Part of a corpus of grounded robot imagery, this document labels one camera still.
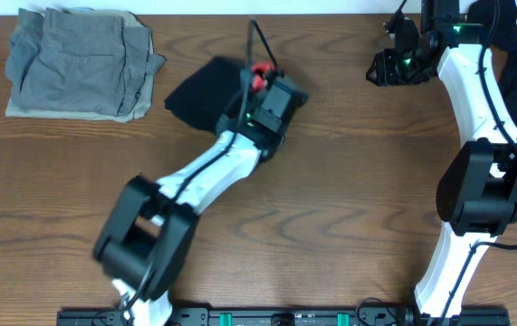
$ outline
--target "folded gray pants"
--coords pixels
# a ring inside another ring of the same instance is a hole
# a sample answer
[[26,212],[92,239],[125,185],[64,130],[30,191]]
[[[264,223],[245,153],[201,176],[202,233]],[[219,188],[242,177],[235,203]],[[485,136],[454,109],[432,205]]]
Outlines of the folded gray pants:
[[151,105],[151,31],[127,12],[45,17],[21,9],[6,76],[13,82],[7,116],[116,120],[140,118]]

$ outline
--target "robotic arm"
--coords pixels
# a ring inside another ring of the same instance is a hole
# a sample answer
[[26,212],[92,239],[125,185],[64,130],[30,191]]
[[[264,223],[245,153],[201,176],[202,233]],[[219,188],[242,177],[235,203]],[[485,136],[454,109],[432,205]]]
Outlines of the robotic arm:
[[[263,38],[254,21],[252,24]],[[250,72],[252,76],[244,77]],[[103,227],[93,257],[113,279],[123,309],[105,315],[60,312],[58,325],[92,325],[101,319],[108,325],[124,326],[166,323],[172,313],[168,289],[184,265],[200,215],[234,182],[248,177],[274,155],[284,143],[294,112],[308,99],[276,67],[274,58],[273,63],[248,67],[241,78],[244,90],[236,96],[241,97],[243,108],[225,124],[216,144],[156,182],[134,177]],[[158,236],[136,224],[139,217],[160,226]]]
[[437,188],[437,212],[443,224],[436,250],[415,288],[415,306],[424,319],[459,316],[461,301],[487,245],[508,224],[517,222],[517,157],[496,125],[484,94],[483,74],[497,115],[507,134],[517,128],[493,76],[487,32],[463,24],[457,0],[423,0],[421,33],[401,13],[405,1],[385,24],[396,49],[378,53],[367,79],[378,86],[413,85],[438,76],[453,104],[462,149]]

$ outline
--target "wooden table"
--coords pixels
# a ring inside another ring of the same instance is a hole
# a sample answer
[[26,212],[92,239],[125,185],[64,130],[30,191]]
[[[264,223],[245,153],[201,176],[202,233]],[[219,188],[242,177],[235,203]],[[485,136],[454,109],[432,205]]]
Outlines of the wooden table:
[[[212,56],[244,56],[245,17],[139,19],[168,64],[149,114],[120,124],[6,118],[16,19],[0,17],[0,325],[54,324],[63,306],[117,301],[91,248],[121,188],[140,172],[170,174],[215,141],[163,100]],[[459,150],[443,84],[365,81],[391,45],[388,15],[258,19],[311,98],[274,159],[206,210],[172,295],[216,307],[407,302],[438,238],[437,182]],[[502,240],[517,242],[517,225]],[[505,304],[517,325],[517,253],[490,250],[464,303]]]

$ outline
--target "black fabric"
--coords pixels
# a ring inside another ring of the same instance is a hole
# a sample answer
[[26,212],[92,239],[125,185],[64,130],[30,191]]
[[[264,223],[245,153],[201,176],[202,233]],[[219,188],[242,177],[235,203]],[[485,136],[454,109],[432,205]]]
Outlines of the black fabric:
[[166,98],[166,109],[191,127],[215,132],[220,116],[240,106],[240,62],[215,57]]
[[[478,0],[470,5],[468,23],[483,24],[490,28],[494,0]],[[517,6],[515,0],[502,0],[500,20],[492,44],[509,52],[508,61],[499,82],[505,106],[517,126]]]

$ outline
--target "green connector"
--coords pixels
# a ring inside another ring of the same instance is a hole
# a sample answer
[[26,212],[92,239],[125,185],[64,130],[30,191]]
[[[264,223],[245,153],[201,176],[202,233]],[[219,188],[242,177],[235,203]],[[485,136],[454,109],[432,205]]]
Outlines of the green connector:
[[220,314],[220,326],[232,326],[232,314],[230,314],[230,313]]
[[339,313],[337,315],[337,326],[349,326],[349,315],[346,313]]

